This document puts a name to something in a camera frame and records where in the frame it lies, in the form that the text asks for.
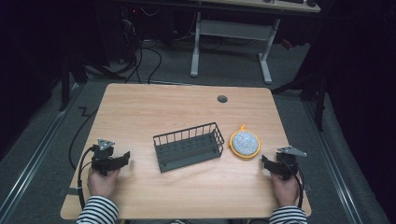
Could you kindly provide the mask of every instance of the black wire basket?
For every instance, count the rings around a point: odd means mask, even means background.
[[[221,156],[224,139],[216,122],[153,136],[161,173]]]

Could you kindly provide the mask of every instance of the striped sleeve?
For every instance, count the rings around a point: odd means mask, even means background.
[[[79,214],[77,224],[112,224],[118,214],[119,208],[109,199],[91,196]]]
[[[274,210],[270,224],[306,224],[305,211],[297,206],[285,206]]]

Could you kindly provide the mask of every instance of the human hand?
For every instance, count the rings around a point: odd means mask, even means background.
[[[300,195],[300,187],[293,177],[281,180],[276,174],[271,173],[274,185],[274,193],[280,207],[295,205]]]
[[[120,169],[109,172],[107,176],[104,176],[90,167],[87,185],[91,196],[110,198],[116,188],[116,182],[119,173]]]

